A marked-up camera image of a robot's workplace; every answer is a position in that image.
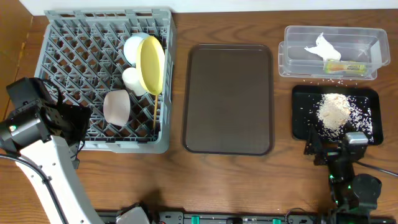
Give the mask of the green yellow snack wrapper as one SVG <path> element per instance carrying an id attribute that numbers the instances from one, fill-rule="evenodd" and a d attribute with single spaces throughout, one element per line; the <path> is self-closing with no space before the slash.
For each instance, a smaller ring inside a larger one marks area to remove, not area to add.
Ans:
<path id="1" fill-rule="evenodd" d="M 356 62 L 348 61 L 336 61 L 336 60 L 328 60 L 324 64 L 324 72 L 325 73 L 353 73 L 353 74 L 364 74 L 367 72 L 367 68 L 363 64 L 358 64 Z"/>

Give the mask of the white tissue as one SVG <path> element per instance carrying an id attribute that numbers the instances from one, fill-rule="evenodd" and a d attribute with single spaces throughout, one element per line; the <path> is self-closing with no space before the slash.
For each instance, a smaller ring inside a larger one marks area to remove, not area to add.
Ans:
<path id="1" fill-rule="evenodd" d="M 316 46 L 305 47 L 304 49 L 311 54 L 318 55 L 324 62 L 328 60 L 340 61 L 341 54 L 324 38 L 323 33 L 317 37 L 315 43 Z"/>

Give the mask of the wooden chopstick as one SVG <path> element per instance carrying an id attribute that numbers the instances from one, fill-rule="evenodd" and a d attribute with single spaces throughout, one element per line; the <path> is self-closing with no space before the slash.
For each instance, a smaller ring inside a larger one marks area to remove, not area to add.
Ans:
<path id="1" fill-rule="evenodd" d="M 159 96 L 156 95 L 155 96 L 155 101 L 154 101 L 154 115 L 153 115 L 153 124 L 152 124 L 152 128 L 153 128 L 154 131 L 156 129 L 156 122 L 157 122 L 158 100 L 159 100 Z"/>

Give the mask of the yellow plate with food scraps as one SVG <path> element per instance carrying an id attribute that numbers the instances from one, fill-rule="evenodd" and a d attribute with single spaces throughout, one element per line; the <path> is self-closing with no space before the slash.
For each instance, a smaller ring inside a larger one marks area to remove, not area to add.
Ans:
<path id="1" fill-rule="evenodd" d="M 165 54 L 154 36 L 146 37 L 137 48 L 136 70 L 141 86 L 152 95 L 163 89 Z"/>

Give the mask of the cream plastic cup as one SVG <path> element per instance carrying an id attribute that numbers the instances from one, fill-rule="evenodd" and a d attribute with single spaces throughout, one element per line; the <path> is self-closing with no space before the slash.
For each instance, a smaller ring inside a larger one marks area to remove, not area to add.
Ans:
<path id="1" fill-rule="evenodd" d="M 136 96 L 142 96 L 147 93 L 141 85 L 137 70 L 134 67 L 125 69 L 122 74 L 122 79 L 125 87 Z"/>

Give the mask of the light blue bowl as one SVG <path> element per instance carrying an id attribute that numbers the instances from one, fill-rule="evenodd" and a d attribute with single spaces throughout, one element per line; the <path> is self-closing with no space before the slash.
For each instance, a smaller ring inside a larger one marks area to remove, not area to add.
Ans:
<path id="1" fill-rule="evenodd" d="M 133 67 L 136 66 L 137 56 L 141 54 L 144 49 L 144 42 L 150 37 L 144 32 L 134 33 L 124 43 L 123 53 L 128 63 Z"/>

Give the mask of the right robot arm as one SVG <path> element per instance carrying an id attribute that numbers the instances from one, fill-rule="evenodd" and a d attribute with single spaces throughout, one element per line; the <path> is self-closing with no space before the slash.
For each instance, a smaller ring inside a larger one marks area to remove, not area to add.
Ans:
<path id="1" fill-rule="evenodd" d="M 370 223 L 377 209 L 382 182 L 369 174 L 356 174 L 353 164 L 364 157 L 368 138 L 362 132 L 346 133 L 336 147 L 325 146 L 311 126 L 304 154 L 313 155 L 316 166 L 327 166 L 331 199 L 336 208 L 320 215 L 317 223 Z"/>

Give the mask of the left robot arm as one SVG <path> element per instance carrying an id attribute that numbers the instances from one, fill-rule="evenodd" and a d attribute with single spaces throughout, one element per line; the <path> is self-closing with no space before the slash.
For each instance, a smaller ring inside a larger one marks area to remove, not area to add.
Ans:
<path id="1" fill-rule="evenodd" d="M 51 81 L 21 78 L 6 90 L 16 107 L 1 122 L 3 158 L 32 184 L 50 223 L 102 223 L 75 172 L 91 110 L 54 100 Z"/>

